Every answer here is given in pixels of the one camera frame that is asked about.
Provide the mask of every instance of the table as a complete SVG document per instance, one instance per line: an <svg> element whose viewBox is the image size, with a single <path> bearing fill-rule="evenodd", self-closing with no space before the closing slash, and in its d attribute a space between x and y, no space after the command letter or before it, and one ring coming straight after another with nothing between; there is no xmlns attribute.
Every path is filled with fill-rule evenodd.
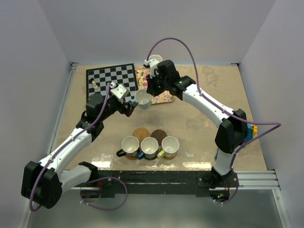
<svg viewBox="0 0 304 228"><path fill-rule="evenodd" d="M104 66L78 66L67 101L62 126L59 132L59 146L72 132L80 120L86 105L86 70ZM181 76L195 79L193 66L177 66ZM221 103L235 110L241 108L252 120L246 93L237 66L198 66L200 86ZM151 133L164 130L180 142L180 150L173 160L145 159L131 161L117 157L121 141L132 135L139 127ZM115 113L104 121L99 137L84 148L67 166L71 169L87 161L101 170L210 170L215 163L217 147L214 139L217 129L204 114L190 104L176 98L172 103L152 105L147 110L136 108L129 118ZM266 165L259 141L243 149L236 158L237 171L264 171Z"/></svg>

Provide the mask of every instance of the white cup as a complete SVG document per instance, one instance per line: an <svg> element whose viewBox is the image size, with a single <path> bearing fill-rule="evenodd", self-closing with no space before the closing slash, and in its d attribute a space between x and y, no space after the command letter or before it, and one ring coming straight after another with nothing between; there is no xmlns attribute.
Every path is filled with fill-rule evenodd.
<svg viewBox="0 0 304 228"><path fill-rule="evenodd" d="M151 55L149 57L149 60L151 60L151 59L156 59L157 61L162 62L162 57L159 55Z"/></svg>
<svg viewBox="0 0 304 228"><path fill-rule="evenodd" d="M163 139L161 147L162 151L158 153L157 157L161 158L165 156L167 158L172 158L177 154L177 151L180 148L180 143L176 138L167 136Z"/></svg>
<svg viewBox="0 0 304 228"><path fill-rule="evenodd" d="M152 137L147 137L142 141L141 149L146 158L154 158L159 152L158 142Z"/></svg>
<svg viewBox="0 0 304 228"><path fill-rule="evenodd" d="M125 152L125 155L134 158L139 153L139 140L134 136L128 136L122 141L121 153Z"/></svg>
<svg viewBox="0 0 304 228"><path fill-rule="evenodd" d="M134 99L138 103L138 107L141 109L150 108L152 104L152 95L148 94L146 89L137 90Z"/></svg>

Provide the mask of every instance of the pink placemat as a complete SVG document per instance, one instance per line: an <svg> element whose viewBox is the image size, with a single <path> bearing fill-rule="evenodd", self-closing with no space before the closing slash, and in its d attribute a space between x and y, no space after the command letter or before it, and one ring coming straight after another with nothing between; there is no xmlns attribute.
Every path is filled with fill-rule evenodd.
<svg viewBox="0 0 304 228"><path fill-rule="evenodd" d="M135 69L135 73L138 89L146 89L148 87L147 75L150 73L150 70L141 66ZM152 104L167 103L172 101L174 101L174 96L172 96L169 91L165 91L159 96L152 98Z"/></svg>

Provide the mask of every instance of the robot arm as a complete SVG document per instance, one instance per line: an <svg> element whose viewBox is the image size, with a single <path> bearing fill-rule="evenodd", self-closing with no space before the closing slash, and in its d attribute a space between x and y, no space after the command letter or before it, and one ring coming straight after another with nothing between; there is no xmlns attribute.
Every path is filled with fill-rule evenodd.
<svg viewBox="0 0 304 228"><path fill-rule="evenodd" d="M103 130L103 121L118 111L129 117L137 103L131 101L124 102L124 98L129 91L123 85L111 83L111 95L106 101L105 109L98 122L89 130L82 132L97 118L100 110L105 102L105 97L100 94L94 94L89 97L86 104L86 110L82 113L81 119L72 131L69 137L50 155L46 156L39 162L30 161L24 168L23 181L21 187L21 195L30 198L34 183L42 171L42 169L51 160L46 171L41 176L34 192L34 202L49 209L53 207L59 200L60 196L72 187L97 179L97 167L94 165L81 162L74 169L63 172L65 167L81 152L86 146L93 142ZM62 150L63 145L71 141ZM52 159L53 155L58 152L57 156Z"/></svg>
<svg viewBox="0 0 304 228"><path fill-rule="evenodd" d="M233 115L246 119L245 112L241 109L234 111L232 108L224 106L202 89L201 92L199 92L196 82L193 79L188 76L180 77L179 72L171 60L159 62L160 59L161 57L153 58L153 56L151 56L148 61L145 60L144 66L150 68L150 75L147 77L147 93L157 96L167 90L171 95L175 95L180 100L196 107L215 124L218 128L218 133L215 138L215 143L218 146L218 155L212 172L220 178L227 175L231 170L235 150L242 145L247 138L247 124L223 113L203 98L201 92Z"/></svg>

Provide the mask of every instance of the yellow cup handle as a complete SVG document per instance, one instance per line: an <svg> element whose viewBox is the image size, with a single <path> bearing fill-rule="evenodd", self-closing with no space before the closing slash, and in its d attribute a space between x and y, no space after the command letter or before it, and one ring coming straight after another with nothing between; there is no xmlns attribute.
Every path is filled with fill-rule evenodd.
<svg viewBox="0 0 304 228"><path fill-rule="evenodd" d="M159 152L158 155L157 155L158 158L162 158L163 156L165 156L165 151L164 150Z"/></svg>

